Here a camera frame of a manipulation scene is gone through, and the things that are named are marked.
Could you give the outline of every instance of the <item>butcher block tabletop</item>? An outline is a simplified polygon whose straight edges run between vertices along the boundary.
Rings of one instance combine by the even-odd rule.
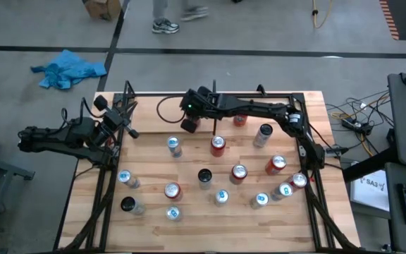
[[[322,92],[304,94],[309,122],[329,144],[334,144]],[[113,92],[99,92],[109,101]],[[124,135],[118,170],[128,169],[140,180],[140,187],[133,190],[117,181],[111,210],[107,252],[286,252],[312,251],[314,242],[309,222],[305,191],[296,191],[281,201],[271,201],[266,207],[253,210],[250,199],[257,193],[270,193],[279,183],[300,170],[297,145],[271,119],[248,117],[243,127],[233,125],[232,118],[217,123],[216,134],[226,139],[222,157],[210,153],[214,121],[202,119],[195,134],[186,133],[180,124],[162,121],[156,114],[156,105],[163,96],[138,96],[138,106],[133,113],[132,127],[140,137],[133,140]],[[160,107],[168,120],[182,116],[179,108],[181,98],[166,100]],[[258,102],[289,103],[287,99],[259,98]],[[252,141],[263,123],[273,126],[273,134],[266,146],[256,148]],[[173,158],[167,148],[167,138],[178,136],[182,142],[183,155]],[[317,143],[321,139],[314,135]],[[277,176],[268,176],[264,167],[273,155],[282,155],[287,166]],[[338,162],[326,158],[326,162]],[[238,186],[229,181],[235,164],[247,167],[248,175]],[[76,174],[89,169],[88,161],[78,162]],[[209,190],[201,190],[197,173],[200,169],[212,172]],[[70,193],[63,221],[59,248],[67,246],[89,219],[94,201],[99,170],[93,169],[76,178]],[[355,221],[347,196],[342,172],[334,167],[321,170],[328,212],[348,239],[359,246]],[[171,202],[164,195],[167,183],[177,182],[183,190],[183,199]],[[229,201],[223,207],[214,204],[214,196],[220,189],[229,192]],[[143,215],[124,212],[120,203],[127,196],[144,203]],[[166,208],[177,205],[182,219],[173,222],[166,217]],[[98,245],[102,217],[97,223],[94,245]],[[317,223],[326,245],[323,222],[317,214]]]

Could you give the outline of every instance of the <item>person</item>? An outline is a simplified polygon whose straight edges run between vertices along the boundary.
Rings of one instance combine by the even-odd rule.
[[[191,21],[196,18],[208,16],[208,8],[206,6],[190,6],[188,0],[181,0],[182,4],[182,21]],[[153,33],[174,34],[179,31],[179,24],[172,23],[165,18],[168,0],[153,0]]]

